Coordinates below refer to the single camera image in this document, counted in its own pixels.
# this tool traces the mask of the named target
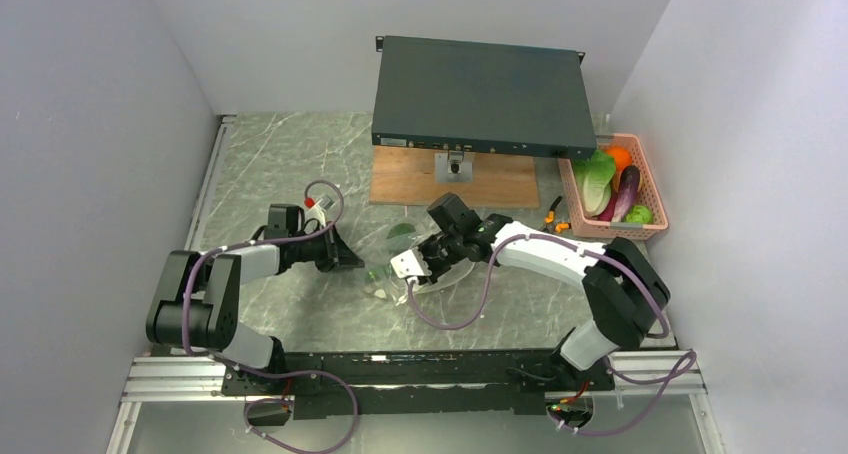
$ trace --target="gray marble surface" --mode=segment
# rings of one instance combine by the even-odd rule
[[[356,113],[241,114],[215,187],[203,233],[204,249],[249,238],[264,224],[271,203],[299,203],[313,179],[340,185],[346,211],[338,230],[369,265],[388,260],[387,226],[404,219],[435,232],[424,207],[370,205],[373,147],[371,115]],[[498,209],[530,226],[541,225],[545,209],[563,194],[559,168],[536,160],[538,209]],[[315,195],[323,192],[316,188]],[[492,209],[477,209],[481,217]],[[559,208],[565,217],[565,206]],[[477,305],[485,266],[457,284],[417,298],[442,322],[466,319]],[[483,316],[459,331],[439,331],[406,305],[366,292],[362,269],[322,274],[311,264],[245,285],[240,319],[280,338],[290,351],[430,350],[553,347],[572,327],[591,318],[585,295],[553,279],[515,268],[493,275]],[[673,337],[646,340],[644,347],[670,347]]]

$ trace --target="gray wall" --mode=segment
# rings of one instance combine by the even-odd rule
[[[371,110],[395,34],[587,51],[591,107],[609,112],[668,0],[155,0],[212,107]]]
[[[848,0],[672,0],[613,111],[728,452],[845,452]]]
[[[0,0],[0,439],[102,452],[215,119],[150,0]]]

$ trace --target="plastic basket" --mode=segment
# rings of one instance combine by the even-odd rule
[[[625,237],[627,239],[645,240],[659,231],[668,227],[668,218],[662,207],[657,185],[651,175],[651,169],[645,160],[645,153],[639,138],[633,134],[613,134],[612,138],[598,138],[598,149],[609,146],[620,146],[630,152],[633,165],[639,168],[644,177],[642,191],[636,198],[636,204],[644,204],[654,212],[653,224],[634,224],[629,222],[604,222],[587,219],[583,213],[583,204],[577,191],[577,182],[574,180],[574,171],[571,170],[571,161],[561,159],[559,171],[562,175],[562,183],[565,187],[565,197],[568,201],[568,214],[571,229],[575,236],[580,237]]]

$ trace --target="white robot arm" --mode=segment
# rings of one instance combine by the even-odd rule
[[[527,269],[586,293],[593,319],[569,332],[552,356],[564,361],[571,377],[617,349],[637,349],[668,303],[665,284],[627,239],[565,240],[499,214],[481,220],[455,194],[441,197],[428,212],[442,232],[391,261],[408,284],[435,283],[468,258]]]

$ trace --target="wooden board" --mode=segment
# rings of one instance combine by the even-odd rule
[[[435,150],[374,147],[372,204],[426,206],[447,192],[469,207],[539,207],[533,158],[474,154],[474,180],[439,184]]]

